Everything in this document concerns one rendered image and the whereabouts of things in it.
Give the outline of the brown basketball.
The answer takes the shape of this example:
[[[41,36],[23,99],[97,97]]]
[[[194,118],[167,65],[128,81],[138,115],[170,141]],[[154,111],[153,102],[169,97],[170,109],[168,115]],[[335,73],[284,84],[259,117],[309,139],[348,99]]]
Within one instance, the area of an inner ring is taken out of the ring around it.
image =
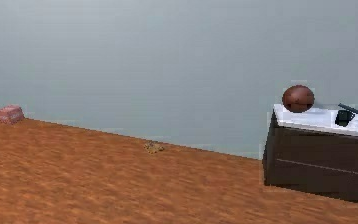
[[[291,86],[282,96],[283,106],[292,113],[306,112],[314,105],[314,102],[314,93],[304,85]]]

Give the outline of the black slanted bar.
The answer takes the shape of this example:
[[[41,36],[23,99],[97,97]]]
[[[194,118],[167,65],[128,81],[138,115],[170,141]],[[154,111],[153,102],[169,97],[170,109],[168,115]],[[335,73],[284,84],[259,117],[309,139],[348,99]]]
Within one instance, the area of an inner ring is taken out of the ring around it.
[[[358,110],[355,109],[355,108],[353,108],[353,107],[350,107],[350,106],[345,105],[345,104],[342,104],[342,103],[339,103],[338,106],[341,107],[341,108],[343,108],[343,109],[345,109],[345,110],[348,110],[348,111],[350,111],[350,112],[352,112],[352,113],[358,115]]]

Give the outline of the small tan lump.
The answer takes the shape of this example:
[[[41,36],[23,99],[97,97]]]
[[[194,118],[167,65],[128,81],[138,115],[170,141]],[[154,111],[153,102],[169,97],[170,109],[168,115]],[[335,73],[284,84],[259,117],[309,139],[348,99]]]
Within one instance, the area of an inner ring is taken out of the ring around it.
[[[144,149],[149,153],[149,154],[155,154],[157,152],[163,151],[164,147],[156,142],[147,142],[144,145]]]

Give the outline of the pink box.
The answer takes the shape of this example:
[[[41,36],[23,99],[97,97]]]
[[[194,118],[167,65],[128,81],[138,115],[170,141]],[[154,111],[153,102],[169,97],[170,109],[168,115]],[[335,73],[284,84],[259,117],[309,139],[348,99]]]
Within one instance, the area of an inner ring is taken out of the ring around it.
[[[18,105],[7,105],[0,108],[0,121],[5,124],[15,124],[24,119],[22,108]]]

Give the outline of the dark brown white-topped dresser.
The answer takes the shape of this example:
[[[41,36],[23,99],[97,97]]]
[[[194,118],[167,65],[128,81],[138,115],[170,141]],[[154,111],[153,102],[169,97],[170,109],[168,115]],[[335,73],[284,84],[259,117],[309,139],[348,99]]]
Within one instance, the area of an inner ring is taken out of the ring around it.
[[[338,111],[292,113],[274,105],[264,184],[358,203],[358,115],[342,127],[335,124]]]

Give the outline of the black mug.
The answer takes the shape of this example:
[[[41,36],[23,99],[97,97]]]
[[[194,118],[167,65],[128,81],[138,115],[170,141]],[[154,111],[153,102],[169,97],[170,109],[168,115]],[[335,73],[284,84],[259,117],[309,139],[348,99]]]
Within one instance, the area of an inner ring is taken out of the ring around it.
[[[355,115],[347,110],[339,110],[335,118],[335,124],[346,127],[355,117]]]

